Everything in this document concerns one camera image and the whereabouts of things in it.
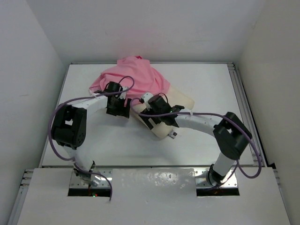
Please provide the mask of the pink pillowcase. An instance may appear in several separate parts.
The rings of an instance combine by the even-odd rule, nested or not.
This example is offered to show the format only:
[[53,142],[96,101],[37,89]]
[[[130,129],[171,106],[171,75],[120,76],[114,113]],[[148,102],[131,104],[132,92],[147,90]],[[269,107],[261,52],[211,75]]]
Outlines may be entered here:
[[117,60],[117,64],[101,72],[90,86],[90,92],[103,90],[109,82],[120,82],[121,86],[132,87],[126,94],[128,98],[137,98],[146,92],[166,94],[170,83],[153,68],[149,60],[141,56],[128,56]]

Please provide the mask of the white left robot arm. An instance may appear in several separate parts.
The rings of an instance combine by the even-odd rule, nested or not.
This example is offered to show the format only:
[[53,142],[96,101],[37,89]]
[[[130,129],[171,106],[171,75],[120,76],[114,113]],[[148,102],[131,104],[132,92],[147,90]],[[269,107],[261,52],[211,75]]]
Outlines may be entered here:
[[76,175],[89,186],[97,187],[107,178],[96,170],[95,162],[82,148],[87,120],[103,109],[109,115],[129,118],[131,99],[126,97],[129,90],[130,87],[122,86],[120,82],[109,82],[90,97],[70,99],[60,104],[51,115],[48,137],[53,152],[64,161],[71,161]]

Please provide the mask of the metal base plate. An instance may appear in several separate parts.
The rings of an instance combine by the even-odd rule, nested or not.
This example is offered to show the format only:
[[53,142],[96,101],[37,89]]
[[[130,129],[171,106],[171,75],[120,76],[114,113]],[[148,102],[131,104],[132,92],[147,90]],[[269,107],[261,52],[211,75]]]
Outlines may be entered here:
[[219,180],[218,177],[214,177],[210,174],[209,169],[196,168],[195,172],[195,184],[197,189],[210,189],[210,188],[238,188],[238,182],[235,174],[235,170],[231,169],[227,175]]
[[70,178],[70,188],[87,189],[90,186],[92,189],[110,188],[109,182],[112,181],[112,171],[101,171],[102,175],[108,172],[107,179],[100,175],[87,174],[76,169],[73,170]]

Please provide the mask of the white front cover board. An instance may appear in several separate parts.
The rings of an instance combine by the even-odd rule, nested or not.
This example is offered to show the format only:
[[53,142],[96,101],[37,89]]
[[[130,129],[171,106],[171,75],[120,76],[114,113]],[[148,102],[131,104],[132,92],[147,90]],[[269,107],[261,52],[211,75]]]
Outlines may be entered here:
[[114,169],[113,195],[68,196],[72,169],[38,168],[20,225],[287,225],[271,169],[236,173],[238,196],[198,197],[191,169]]

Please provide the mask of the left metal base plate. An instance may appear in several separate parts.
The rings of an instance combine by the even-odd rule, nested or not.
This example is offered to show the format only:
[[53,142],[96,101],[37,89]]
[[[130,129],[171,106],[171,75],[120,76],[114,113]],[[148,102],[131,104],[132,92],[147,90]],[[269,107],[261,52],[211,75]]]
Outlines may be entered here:
[[92,189],[110,188],[109,182],[112,181],[112,171],[101,171],[102,175],[108,172],[107,179],[100,175],[87,174],[76,169],[73,170],[70,178],[70,188],[87,189],[90,186]]

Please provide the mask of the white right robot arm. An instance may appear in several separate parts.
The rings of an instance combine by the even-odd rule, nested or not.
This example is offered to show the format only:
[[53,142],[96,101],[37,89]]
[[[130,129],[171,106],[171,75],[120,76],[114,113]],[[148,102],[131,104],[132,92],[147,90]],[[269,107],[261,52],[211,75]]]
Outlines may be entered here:
[[232,165],[238,161],[252,139],[252,134],[236,114],[227,112],[220,122],[212,119],[214,114],[195,113],[181,105],[171,107],[160,95],[145,93],[140,103],[146,109],[139,116],[148,125],[149,118],[155,124],[164,123],[177,128],[189,128],[213,136],[220,149],[220,154],[207,172],[206,180],[211,187],[221,185]]

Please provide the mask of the cream pillow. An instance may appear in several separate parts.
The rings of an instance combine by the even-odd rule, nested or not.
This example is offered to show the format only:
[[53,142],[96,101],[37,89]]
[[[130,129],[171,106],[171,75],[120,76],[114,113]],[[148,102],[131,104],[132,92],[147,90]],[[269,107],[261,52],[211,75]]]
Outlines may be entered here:
[[151,94],[146,92],[143,97],[132,100],[131,112],[159,139],[166,138],[178,126],[176,115],[182,109],[193,109],[194,100],[170,86],[166,93]]

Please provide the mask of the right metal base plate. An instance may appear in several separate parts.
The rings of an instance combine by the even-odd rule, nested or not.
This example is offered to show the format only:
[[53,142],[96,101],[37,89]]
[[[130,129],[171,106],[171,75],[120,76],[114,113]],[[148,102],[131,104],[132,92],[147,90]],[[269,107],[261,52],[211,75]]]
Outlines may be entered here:
[[197,189],[210,189],[210,188],[238,188],[238,182],[235,174],[235,170],[231,169],[227,175],[219,180],[218,177],[214,177],[210,174],[209,169],[196,168],[195,172],[195,184]]

